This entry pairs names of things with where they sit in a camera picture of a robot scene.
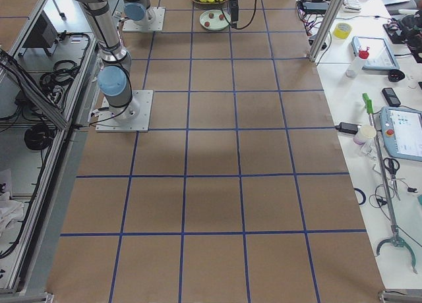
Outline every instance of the plate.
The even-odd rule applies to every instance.
[[[203,28],[210,30],[210,31],[221,31],[224,30],[229,26],[227,21],[225,19],[220,20],[218,17],[221,14],[221,10],[208,10],[202,13],[199,17],[200,25],[202,25]],[[227,12],[224,11],[224,15],[226,18],[230,21],[230,16]]]

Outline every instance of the black phone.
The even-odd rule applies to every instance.
[[[388,105],[391,107],[399,107],[402,103],[398,99],[396,93],[394,92],[393,88],[384,88],[382,89],[382,94],[385,97]]]

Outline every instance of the cup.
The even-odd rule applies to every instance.
[[[377,131],[371,125],[362,125],[357,133],[353,137],[353,141],[358,145],[363,145],[364,143],[372,140],[375,135],[377,135]]]

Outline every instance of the tape roll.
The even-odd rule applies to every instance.
[[[338,23],[336,25],[336,28],[334,29],[333,34],[337,37],[337,38],[341,38],[341,39],[345,39],[349,36],[351,32],[351,26],[347,23]]]

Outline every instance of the white bottle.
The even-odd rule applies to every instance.
[[[365,65],[368,57],[369,57],[369,47],[367,50],[364,51],[359,49],[359,54],[355,57],[355,59],[351,62],[349,68],[346,70],[346,76],[349,78],[355,78],[357,74],[362,70],[363,65]]]

